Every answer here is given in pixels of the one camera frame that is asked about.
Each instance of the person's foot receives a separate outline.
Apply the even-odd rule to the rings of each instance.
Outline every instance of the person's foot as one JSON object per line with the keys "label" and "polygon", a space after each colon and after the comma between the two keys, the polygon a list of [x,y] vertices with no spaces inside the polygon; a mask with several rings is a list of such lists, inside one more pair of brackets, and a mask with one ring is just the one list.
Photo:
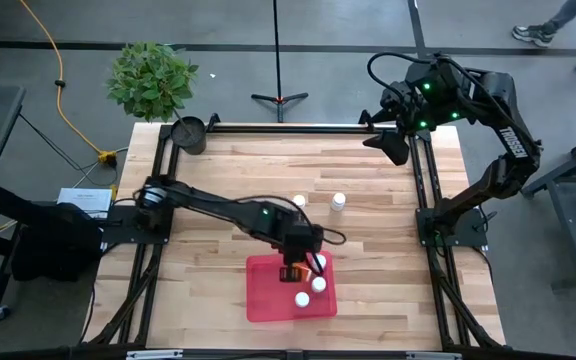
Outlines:
{"label": "person's foot", "polygon": [[512,28],[512,37],[517,40],[532,42],[535,45],[547,48],[555,37],[554,33],[544,31],[543,25],[530,25],[528,27],[515,26]]}

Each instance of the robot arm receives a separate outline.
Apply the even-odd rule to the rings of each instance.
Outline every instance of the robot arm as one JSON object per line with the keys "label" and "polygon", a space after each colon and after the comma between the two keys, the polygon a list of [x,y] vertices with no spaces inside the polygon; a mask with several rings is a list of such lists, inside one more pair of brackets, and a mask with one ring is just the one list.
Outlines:
{"label": "robot arm", "polygon": [[[403,82],[384,84],[370,69],[372,61],[392,55],[413,61]],[[384,131],[364,145],[379,148],[396,164],[408,159],[405,136],[438,125],[467,118],[493,129],[506,153],[494,160],[477,183],[452,199],[442,199],[434,210],[434,227],[451,234],[459,217],[490,198],[505,199],[522,188],[539,168],[541,143],[533,140],[519,110],[513,78],[506,73],[464,69],[449,57],[419,60],[405,55],[382,53],[368,63],[370,76],[386,87],[382,110],[371,117],[367,111],[360,123],[369,126],[394,121],[396,130]]]}
{"label": "robot arm", "polygon": [[280,280],[300,281],[294,263],[306,261],[306,254],[321,251],[324,228],[311,224],[295,206],[290,209],[270,201],[251,198],[230,200],[210,194],[167,176],[148,177],[137,198],[138,215],[135,221],[144,230],[155,230],[163,219],[165,209],[185,208],[231,222],[255,239],[271,244],[284,256]]}

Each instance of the wooden tabletop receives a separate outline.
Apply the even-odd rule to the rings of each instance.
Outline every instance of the wooden tabletop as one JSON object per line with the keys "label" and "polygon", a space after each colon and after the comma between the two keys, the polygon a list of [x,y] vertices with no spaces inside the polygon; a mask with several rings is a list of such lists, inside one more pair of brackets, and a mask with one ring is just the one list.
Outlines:
{"label": "wooden tabletop", "polygon": [[[150,174],[158,133],[158,124],[135,125],[118,197],[131,196]],[[148,346],[440,349],[426,253],[416,234],[418,204],[410,161],[395,167],[381,151],[362,145],[366,137],[210,134],[202,155],[183,153],[178,180],[229,198],[301,194],[313,222],[348,236],[343,246],[324,245],[333,255],[338,314],[322,320],[249,322],[246,258],[273,250],[229,223],[177,210],[159,271]],[[443,194],[453,196],[468,186],[456,129],[439,127],[433,145]],[[421,157],[425,171],[425,156]],[[342,212],[330,210],[335,192],[347,196]],[[432,205],[430,192],[428,199]],[[124,300],[134,251],[133,245],[121,245],[102,259],[88,338]],[[455,259],[464,301],[490,335],[503,343],[485,262],[467,248],[455,248]],[[454,311],[446,308],[457,339]]]}

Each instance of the white bottle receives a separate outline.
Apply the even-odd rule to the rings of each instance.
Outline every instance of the white bottle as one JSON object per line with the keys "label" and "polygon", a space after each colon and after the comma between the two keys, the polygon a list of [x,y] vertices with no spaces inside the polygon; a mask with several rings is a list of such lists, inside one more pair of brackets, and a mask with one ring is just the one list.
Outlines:
{"label": "white bottle", "polygon": [[299,206],[300,208],[306,206],[306,198],[303,195],[295,195],[295,197],[292,199],[292,202],[294,202],[295,205]]}
{"label": "white bottle", "polygon": [[297,307],[305,308],[306,306],[308,306],[309,303],[310,303],[310,296],[308,296],[308,294],[306,294],[305,292],[297,293],[297,296],[295,296],[295,304],[297,305]]}
{"label": "white bottle", "polygon": [[346,204],[346,195],[342,193],[336,193],[335,196],[332,197],[332,202],[330,203],[330,208],[335,211],[341,211]]}
{"label": "white bottle", "polygon": [[326,290],[326,279],[322,278],[321,276],[316,277],[312,281],[312,291],[320,293],[324,290]]}

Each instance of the tripod stand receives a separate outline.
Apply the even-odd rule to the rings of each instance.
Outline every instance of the tripod stand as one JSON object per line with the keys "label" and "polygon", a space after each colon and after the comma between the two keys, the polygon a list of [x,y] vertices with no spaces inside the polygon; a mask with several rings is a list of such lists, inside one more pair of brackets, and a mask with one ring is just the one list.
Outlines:
{"label": "tripod stand", "polygon": [[277,0],[272,1],[272,10],[275,20],[275,59],[277,66],[277,97],[252,94],[250,97],[255,100],[270,101],[277,106],[277,122],[284,122],[284,105],[291,100],[305,99],[308,97],[308,93],[301,93],[296,95],[290,95],[283,97],[281,96],[281,68],[279,65],[279,29],[277,26]]}

